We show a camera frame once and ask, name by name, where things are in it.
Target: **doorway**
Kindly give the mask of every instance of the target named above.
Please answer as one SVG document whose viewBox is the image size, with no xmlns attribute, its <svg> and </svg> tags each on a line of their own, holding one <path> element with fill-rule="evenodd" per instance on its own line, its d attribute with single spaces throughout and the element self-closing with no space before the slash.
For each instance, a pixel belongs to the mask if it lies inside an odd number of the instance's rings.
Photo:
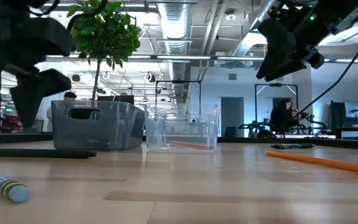
<svg viewBox="0 0 358 224">
<path fill-rule="evenodd" d="M 222 97 L 221 136 L 225 136 L 226 128 L 235 127 L 234 137 L 244 137 L 244 130 L 238 129 L 242 124 L 244 124 L 244 97 Z"/>
</svg>

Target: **table surface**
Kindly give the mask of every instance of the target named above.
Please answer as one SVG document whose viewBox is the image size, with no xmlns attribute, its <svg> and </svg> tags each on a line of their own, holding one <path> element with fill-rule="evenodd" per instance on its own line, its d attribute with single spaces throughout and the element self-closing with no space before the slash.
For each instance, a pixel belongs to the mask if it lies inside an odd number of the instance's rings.
<svg viewBox="0 0 358 224">
<path fill-rule="evenodd" d="M 0 147 L 51 148 L 51 142 Z M 0 224 L 358 224 L 358 173 L 269 157 L 269 144 L 215 153 L 100 152 L 92 159 L 0 158 L 27 203 L 0 197 Z M 358 162 L 358 150 L 284 150 Z"/>
</svg>

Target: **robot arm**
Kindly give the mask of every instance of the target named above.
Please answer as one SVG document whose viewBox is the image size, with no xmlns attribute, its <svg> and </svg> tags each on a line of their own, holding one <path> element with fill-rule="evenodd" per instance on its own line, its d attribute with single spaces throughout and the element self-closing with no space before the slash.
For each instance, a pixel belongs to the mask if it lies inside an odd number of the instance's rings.
<svg viewBox="0 0 358 224">
<path fill-rule="evenodd" d="M 358 0 L 319 0 L 301 9 L 281 0 L 258 27 L 268 44 L 257 78 L 269 82 L 306 68 L 305 62 L 315 69 L 322 66 L 324 57 L 316 46 L 330 33 L 337 34 L 338 25 L 357 8 Z"/>
<path fill-rule="evenodd" d="M 11 95 L 24 127 L 32 126 L 43 97 L 71 89 L 71 81 L 64 74 L 55 69 L 40 72 L 34 65 L 46 61 L 46 55 L 69 56 L 75 49 L 70 30 L 76 19 L 96 15 L 107 4 L 102 0 L 98 10 L 74 16 L 65 28 L 55 19 L 39 17 L 50 13 L 59 0 L 45 13 L 29 9 L 38 9 L 46 2 L 0 0 L 0 91 L 1 72 L 15 75 L 17 86 L 11 88 Z"/>
</svg>

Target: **orange stick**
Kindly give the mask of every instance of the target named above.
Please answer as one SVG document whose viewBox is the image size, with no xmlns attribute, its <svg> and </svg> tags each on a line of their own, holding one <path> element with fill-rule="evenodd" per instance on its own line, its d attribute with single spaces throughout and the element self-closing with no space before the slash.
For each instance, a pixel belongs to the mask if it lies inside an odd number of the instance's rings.
<svg viewBox="0 0 358 224">
<path fill-rule="evenodd" d="M 311 164 L 319 164 L 328 167 L 333 167 L 337 169 L 349 170 L 353 172 L 358 172 L 358 164 L 351 162 L 335 161 L 332 159 L 320 159 L 309 156 L 301 156 L 298 154 L 287 153 L 287 152 L 276 152 L 269 151 L 266 153 L 268 156 L 279 157 L 283 159 L 291 159 L 294 161 L 307 162 Z"/>
<path fill-rule="evenodd" d="M 182 141 L 170 141 L 170 143 L 172 144 L 179 144 L 182 146 L 192 146 L 192 147 L 200 147 L 203 149 L 208 149 L 208 147 L 204 144 L 197 144 L 197 143 L 192 143 L 192 142 L 182 142 Z"/>
</svg>

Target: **black chair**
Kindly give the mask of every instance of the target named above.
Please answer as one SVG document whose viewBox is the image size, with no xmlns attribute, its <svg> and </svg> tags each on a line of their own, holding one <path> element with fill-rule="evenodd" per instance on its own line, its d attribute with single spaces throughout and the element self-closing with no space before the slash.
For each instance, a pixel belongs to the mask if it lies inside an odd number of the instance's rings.
<svg viewBox="0 0 358 224">
<path fill-rule="evenodd" d="M 236 127 L 227 127 L 226 132 L 224 133 L 225 138 L 235 138 L 237 137 L 237 128 Z"/>
<path fill-rule="evenodd" d="M 22 133 L 41 133 L 44 127 L 44 121 L 42 119 L 36 119 L 31 127 L 23 128 Z"/>
</svg>

